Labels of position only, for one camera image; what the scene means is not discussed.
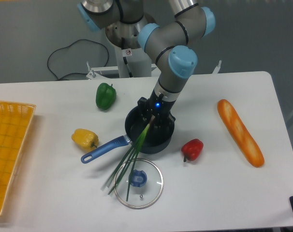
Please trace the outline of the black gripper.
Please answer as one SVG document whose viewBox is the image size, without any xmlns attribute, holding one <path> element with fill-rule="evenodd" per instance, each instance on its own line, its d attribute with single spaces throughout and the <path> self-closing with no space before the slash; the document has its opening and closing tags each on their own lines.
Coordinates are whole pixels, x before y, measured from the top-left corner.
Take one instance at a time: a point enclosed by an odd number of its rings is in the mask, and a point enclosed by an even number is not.
<svg viewBox="0 0 293 232">
<path fill-rule="evenodd" d="M 148 99 L 141 97 L 138 104 L 139 116 L 144 125 L 147 125 L 151 116 L 155 116 L 153 125 L 155 126 L 155 135 L 169 137 L 171 136 L 171 126 L 175 123 L 175 117 L 171 114 L 172 106 L 175 101 L 166 101 L 164 94 L 157 95 L 153 91 Z"/>
</svg>

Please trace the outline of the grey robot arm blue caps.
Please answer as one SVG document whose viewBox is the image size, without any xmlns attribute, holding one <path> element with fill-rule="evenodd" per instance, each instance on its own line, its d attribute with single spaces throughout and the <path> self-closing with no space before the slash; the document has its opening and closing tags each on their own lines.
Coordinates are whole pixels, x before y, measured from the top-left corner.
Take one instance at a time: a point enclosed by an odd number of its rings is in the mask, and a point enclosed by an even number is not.
<svg viewBox="0 0 293 232">
<path fill-rule="evenodd" d="M 161 74 L 150 98 L 140 109 L 141 117 L 159 130 L 174 125 L 171 108 L 198 58 L 188 44 L 211 33 L 216 25 L 213 12 L 196 0 L 171 0 L 175 21 L 165 27 L 148 23 L 141 0 L 83 0 L 77 8 L 92 31 L 111 25 L 133 25 L 139 47 L 160 69 Z"/>
</svg>

